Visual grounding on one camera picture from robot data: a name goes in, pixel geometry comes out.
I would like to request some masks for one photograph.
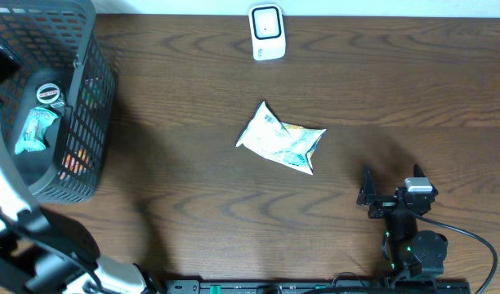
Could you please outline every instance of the snack package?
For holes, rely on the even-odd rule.
[[[262,102],[235,147],[244,145],[263,158],[313,175],[310,158],[325,132],[280,122]]]
[[[56,118],[58,118],[57,114],[43,107],[38,106],[31,109],[29,116],[25,120],[20,137],[16,142],[14,153],[20,154],[23,151],[33,152],[45,150],[47,148],[43,143],[45,133]]]

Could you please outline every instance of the white electronic device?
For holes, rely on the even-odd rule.
[[[248,13],[252,34],[253,58],[272,60],[286,52],[283,13],[275,4],[257,5]]]

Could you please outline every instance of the white backdrop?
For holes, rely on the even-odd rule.
[[[98,13],[246,15],[252,0],[92,0]],[[500,0],[276,0],[286,16],[500,17]]]

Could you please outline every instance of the gray plastic basket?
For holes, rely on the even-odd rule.
[[[9,153],[42,202],[75,203],[96,191],[114,101],[114,78],[92,33],[88,0],[0,0],[0,122]],[[47,149],[14,154],[35,91],[57,81],[66,107]]]

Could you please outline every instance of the wooden table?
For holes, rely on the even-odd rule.
[[[99,16],[118,74],[93,200],[49,207],[101,251],[159,277],[332,278],[390,268],[382,220],[355,200],[364,164],[390,193],[420,163],[440,192],[426,216],[500,257],[500,20],[285,17],[287,55],[256,62],[243,16]],[[235,148],[265,100],[328,129],[308,176]],[[449,240],[447,278],[474,292],[489,250]],[[488,293],[500,293],[500,263]]]

